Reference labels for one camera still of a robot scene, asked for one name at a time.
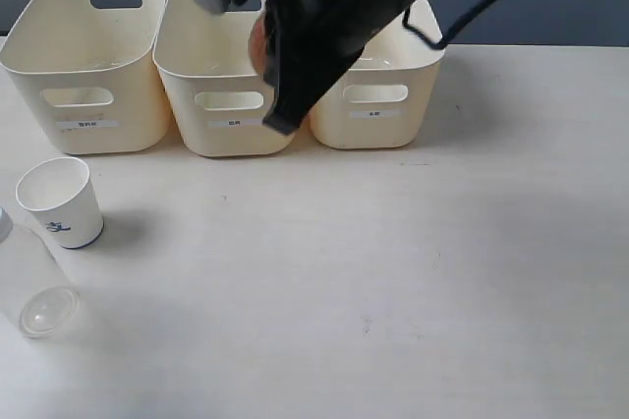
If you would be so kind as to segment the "clear plastic bottle white cap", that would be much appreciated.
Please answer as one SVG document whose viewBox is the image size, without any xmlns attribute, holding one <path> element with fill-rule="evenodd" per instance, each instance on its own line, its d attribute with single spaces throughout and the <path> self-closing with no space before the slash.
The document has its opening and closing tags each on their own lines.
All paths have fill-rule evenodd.
<svg viewBox="0 0 629 419">
<path fill-rule="evenodd" d="M 80 296 L 44 241 L 1 210 L 1 313 L 33 339 L 51 336 L 78 312 Z"/>
</svg>

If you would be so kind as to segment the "cream plastic bin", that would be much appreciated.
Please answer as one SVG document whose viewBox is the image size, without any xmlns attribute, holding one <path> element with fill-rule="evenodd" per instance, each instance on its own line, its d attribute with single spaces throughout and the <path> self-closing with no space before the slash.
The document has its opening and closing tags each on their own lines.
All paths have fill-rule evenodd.
<svg viewBox="0 0 629 419">
<path fill-rule="evenodd" d="M 314 137 L 337 150 L 410 144 L 424 120 L 443 56 L 395 19 L 313 107 Z"/>
<path fill-rule="evenodd" d="M 152 50 L 166 0 L 30 0 L 1 48 L 49 142 L 72 155 L 134 152 L 166 134 Z"/>
<path fill-rule="evenodd" d="M 199 0 L 166 1 L 153 62 L 183 141 L 198 155 L 267 155 L 293 140 L 262 124 L 274 92 L 248 54 L 262 2 L 250 0 L 250 11 L 214 16 Z"/>
</svg>

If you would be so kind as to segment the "left cream plastic bin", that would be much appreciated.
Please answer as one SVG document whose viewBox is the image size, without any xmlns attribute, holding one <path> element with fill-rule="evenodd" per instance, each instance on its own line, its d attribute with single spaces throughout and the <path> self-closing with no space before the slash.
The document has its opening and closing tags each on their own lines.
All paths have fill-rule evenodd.
<svg viewBox="0 0 629 419">
<path fill-rule="evenodd" d="M 72 155 L 134 152 L 166 134 L 152 50 L 166 0 L 30 0 L 1 48 L 49 142 Z"/>
</svg>

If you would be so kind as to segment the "white paper cup blue logo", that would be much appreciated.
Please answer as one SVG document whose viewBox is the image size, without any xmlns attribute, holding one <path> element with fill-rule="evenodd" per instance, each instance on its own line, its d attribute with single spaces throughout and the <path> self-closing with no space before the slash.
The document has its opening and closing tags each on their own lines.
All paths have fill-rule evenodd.
<svg viewBox="0 0 629 419">
<path fill-rule="evenodd" d="M 89 166 L 79 158 L 41 162 L 19 180 L 16 199 L 65 249 L 91 244 L 104 229 Z"/>
</svg>

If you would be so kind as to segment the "right cream plastic bin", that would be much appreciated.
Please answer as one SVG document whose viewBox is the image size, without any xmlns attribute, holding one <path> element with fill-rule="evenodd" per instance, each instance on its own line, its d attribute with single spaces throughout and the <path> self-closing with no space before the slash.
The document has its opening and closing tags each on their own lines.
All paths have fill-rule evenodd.
<svg viewBox="0 0 629 419">
<path fill-rule="evenodd" d="M 424 120 L 443 56 L 395 19 L 313 107 L 314 137 L 337 150 L 410 144 Z"/>
</svg>

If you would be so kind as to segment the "middle cream plastic bin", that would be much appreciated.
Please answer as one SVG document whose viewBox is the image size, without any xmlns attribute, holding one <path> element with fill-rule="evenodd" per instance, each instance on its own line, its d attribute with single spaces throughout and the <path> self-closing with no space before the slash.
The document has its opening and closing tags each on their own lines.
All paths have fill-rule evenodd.
<svg viewBox="0 0 629 419">
<path fill-rule="evenodd" d="M 267 155 L 293 140 L 262 124 L 274 92 L 248 54 L 262 2 L 250 0 L 250 11 L 214 16 L 199 0 L 166 1 L 153 62 L 183 141 L 198 155 Z"/>
</svg>

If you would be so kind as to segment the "brown wooden cup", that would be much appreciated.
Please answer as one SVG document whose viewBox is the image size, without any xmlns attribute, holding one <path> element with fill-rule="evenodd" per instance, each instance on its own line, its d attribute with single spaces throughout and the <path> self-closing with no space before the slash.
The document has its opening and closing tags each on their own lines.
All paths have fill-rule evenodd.
<svg viewBox="0 0 629 419">
<path fill-rule="evenodd" d="M 259 76 L 263 76 L 266 69 L 266 32 L 264 25 L 265 14 L 256 19 L 248 40 L 248 53 L 252 66 Z"/>
</svg>

